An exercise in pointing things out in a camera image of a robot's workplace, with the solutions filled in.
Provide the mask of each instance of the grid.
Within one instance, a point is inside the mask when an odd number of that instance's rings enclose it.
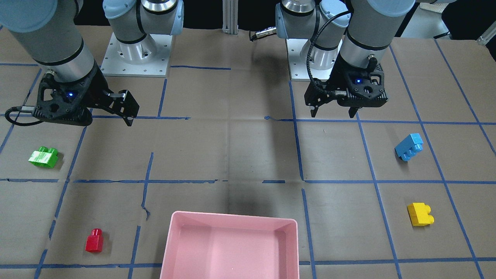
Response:
[[[460,82],[458,81],[457,76],[455,75],[455,72],[451,68],[448,59],[444,55],[439,43],[437,41],[434,41],[438,51],[442,55],[447,67],[450,70],[450,73],[452,75],[452,78],[456,81],[456,84],[459,88],[460,93],[463,95],[463,98],[466,102],[466,105],[469,107],[471,113],[474,116],[475,122],[436,122],[436,121],[423,121],[421,119],[419,110],[417,108],[417,105],[414,101],[414,98],[412,96],[412,93],[410,92],[409,85],[405,79],[405,76],[403,75],[402,69],[400,67],[400,64],[397,60],[397,57],[395,55],[395,52],[392,47],[389,47],[393,58],[395,65],[401,75],[401,79],[404,83],[405,89],[408,93],[408,96],[410,98],[411,104],[413,106],[413,109],[415,111],[415,114],[418,118],[417,121],[394,121],[394,120],[364,120],[360,118],[359,113],[357,114],[356,120],[342,120],[342,119],[298,119],[297,118],[297,113],[295,109],[295,98],[293,94],[293,83],[291,81],[288,82],[289,86],[289,94],[291,97],[291,106],[292,106],[292,119],[274,119],[271,116],[266,116],[265,120],[268,121],[276,121],[278,122],[292,122],[294,126],[294,135],[295,135],[295,141],[296,141],[296,152],[297,152],[297,158],[298,158],[298,167],[299,167],[299,172],[300,172],[300,178],[302,181],[305,183],[309,184],[373,184],[377,201],[380,207],[380,212],[382,216],[382,220],[384,223],[385,231],[387,233],[387,238],[388,242],[390,245],[390,250],[392,253],[393,259],[378,259],[378,260],[335,260],[335,261],[319,261],[315,259],[314,256],[314,249],[313,249],[313,240],[312,240],[312,230],[311,230],[311,225],[310,225],[310,214],[309,214],[309,201],[307,200],[307,195],[305,188],[301,189],[301,194],[302,194],[302,202],[303,202],[303,208],[302,210],[304,211],[305,215],[305,225],[307,229],[307,236],[308,236],[308,247],[309,247],[309,253],[310,253],[310,260],[309,261],[300,261],[300,266],[310,266],[311,268],[311,274],[313,279],[318,278],[318,273],[316,270],[316,266],[333,266],[333,265],[373,265],[373,264],[394,264],[398,278],[401,279],[402,273],[401,273],[401,268],[400,264],[404,263],[435,263],[435,262],[470,262],[474,263],[476,266],[477,272],[479,273],[480,278],[484,278],[483,271],[480,267],[479,262],[496,262],[496,257],[477,257],[474,249],[472,247],[472,244],[470,242],[470,239],[467,235],[467,232],[465,230],[465,227],[462,223],[460,214],[458,213],[457,207],[455,205],[454,199],[451,195],[450,188],[448,184],[489,184],[493,185],[496,184],[496,181],[491,181],[491,180],[483,180],[483,181],[476,181],[476,180],[446,180],[444,173],[441,169],[440,163],[438,161],[438,158],[434,152],[433,145],[431,143],[431,140],[429,138],[428,132],[426,130],[425,125],[474,125],[478,126],[483,133],[487,144],[491,148],[492,152],[494,155],[496,155],[496,151],[494,149],[493,144],[491,143],[490,138],[488,137],[484,126],[490,126],[490,125],[496,125],[495,122],[481,122],[479,121],[479,118],[477,117],[474,109],[472,108],[471,103],[469,102],[462,86],[460,85]],[[20,63],[0,63],[0,66],[19,66],[19,67],[35,67],[37,66],[36,64],[20,64]],[[231,71],[231,68],[223,68],[223,67],[201,67],[201,66],[187,66],[187,65],[176,65],[176,66],[171,66],[171,68],[189,68],[189,69],[196,69],[196,70],[225,70],[225,71]],[[41,70],[38,71],[38,74],[35,78],[35,80],[32,82],[31,89],[28,92],[28,97],[31,94],[33,88],[36,85],[37,80],[39,79],[39,76],[41,74]],[[177,121],[186,121],[191,119],[191,117],[184,116],[184,117],[164,117],[162,115],[162,110],[164,109],[164,99],[166,96],[166,87],[167,87],[167,79],[164,79],[164,84],[163,84],[163,89],[162,89],[162,94],[161,94],[161,99],[160,99],[160,104],[159,104],[159,109],[157,116],[138,116],[137,119],[152,119],[152,120],[163,120],[163,121],[172,121],[172,120],[177,120]],[[96,115],[94,118],[104,118],[104,119],[113,119],[113,118],[118,118],[116,116],[106,116],[106,115]],[[302,160],[302,151],[301,151],[301,145],[300,145],[300,136],[298,132],[298,125],[299,123],[304,123],[304,122],[328,122],[328,123],[356,123],[358,125],[358,128],[360,130],[360,135],[361,135],[361,140],[363,143],[363,148],[364,152],[366,154],[367,158],[367,164],[370,169],[370,173],[372,176],[371,180],[306,180],[304,179],[304,166],[303,166],[303,160]],[[435,165],[437,167],[437,170],[439,172],[439,175],[441,177],[440,180],[379,180],[376,178],[374,167],[372,164],[372,159],[371,155],[369,152],[369,146],[367,142],[366,135],[364,133],[364,128],[363,128],[363,123],[391,123],[391,124],[418,124],[421,126],[422,131],[423,131],[423,138],[426,139],[426,143],[429,147],[429,150],[431,151]],[[3,139],[3,142],[0,146],[0,153],[2,153],[3,149],[5,148],[5,145],[7,144],[9,137],[12,134],[12,131],[14,129],[14,126],[10,126],[5,138]],[[147,191],[148,191],[148,186],[150,184],[163,184],[163,183],[168,183],[168,184],[214,184],[219,181],[222,182],[227,182],[228,180],[221,180],[221,179],[205,179],[205,180],[162,180],[162,179],[150,179],[150,172],[152,170],[153,166],[153,159],[154,159],[154,152],[150,153],[148,165],[146,168],[146,174],[144,175],[143,180],[106,180],[106,179],[94,179],[94,180],[85,180],[85,179],[71,179],[71,175],[74,169],[74,166],[76,164],[77,158],[79,151],[81,149],[81,145],[83,144],[84,137],[86,134],[87,128],[83,128],[81,131],[81,135],[79,137],[79,141],[77,143],[77,147],[74,153],[74,157],[72,158],[70,168],[68,170],[66,179],[63,183],[63,188],[62,192],[60,194],[59,202],[57,205],[57,209],[55,211],[55,218],[52,222],[50,231],[48,232],[49,239],[52,238],[52,234],[56,228],[57,224],[57,219],[59,217],[59,213],[63,204],[63,199],[64,195],[66,193],[66,190],[69,186],[69,183],[133,183],[133,184],[143,184],[143,197],[142,197],[142,203],[141,203],[141,208],[146,212],[146,219],[150,216],[150,211],[146,207],[146,198],[147,198]],[[34,179],[34,178],[26,178],[26,179],[10,179],[10,178],[0,178],[0,181],[10,181],[10,182],[18,182],[18,183],[23,183],[23,182],[39,182],[39,183],[57,183],[59,182],[59,179]],[[263,184],[285,184],[286,180],[263,180],[261,181]],[[386,212],[384,209],[383,205],[383,200],[381,197],[381,192],[379,190],[379,184],[396,184],[396,183],[435,183],[435,184],[442,184],[445,188],[446,194],[449,198],[449,201],[451,203],[452,209],[454,214],[456,215],[456,219],[458,221],[458,224],[460,226],[460,229],[463,233],[463,236],[465,238],[466,244],[470,250],[471,257],[464,257],[464,258],[411,258],[411,259],[399,259],[398,256],[396,255],[396,249],[393,243],[393,237],[391,235],[391,231],[389,228],[388,220],[386,218]],[[37,279],[43,269],[69,269],[69,268],[121,268],[121,269],[128,269],[128,278],[132,278],[133,271],[134,269],[139,269],[139,268],[159,268],[161,267],[161,263],[135,263],[136,259],[136,253],[138,250],[138,243],[140,240],[140,231],[141,231],[141,226],[136,227],[136,233],[134,237],[134,243],[133,243],[133,249],[132,249],[132,255],[131,255],[131,261],[129,263],[115,263],[115,264],[105,264],[105,265],[80,265],[80,264],[46,264],[44,263],[45,257],[47,255],[48,250],[45,249],[41,256],[38,264],[0,264],[0,269],[33,269],[35,270],[35,275],[34,278]]]

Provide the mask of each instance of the pink plastic bin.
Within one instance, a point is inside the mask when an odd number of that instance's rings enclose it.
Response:
[[[299,279],[293,219],[176,211],[160,279]]]

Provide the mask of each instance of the red lego brick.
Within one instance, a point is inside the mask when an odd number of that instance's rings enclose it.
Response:
[[[90,253],[101,252],[103,248],[103,235],[101,229],[93,229],[86,240],[85,250]]]

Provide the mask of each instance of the toy block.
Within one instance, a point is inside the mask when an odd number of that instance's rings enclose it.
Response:
[[[55,148],[46,148],[40,146],[40,148],[34,151],[29,158],[29,162],[35,166],[53,168],[59,159],[57,154],[59,152]]]
[[[90,253],[101,252],[103,248],[103,235],[101,229],[93,229],[86,239],[86,250]]]
[[[423,144],[424,142],[420,134],[409,134],[394,150],[396,150],[396,155],[403,161],[409,161],[413,156],[422,151]]]
[[[425,226],[434,223],[434,217],[429,215],[431,207],[424,203],[412,203],[407,206],[413,226]]]

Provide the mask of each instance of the yellow lego brick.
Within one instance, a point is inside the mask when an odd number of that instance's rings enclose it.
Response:
[[[413,226],[425,226],[434,223],[434,217],[429,215],[431,207],[424,203],[412,203],[407,206]]]

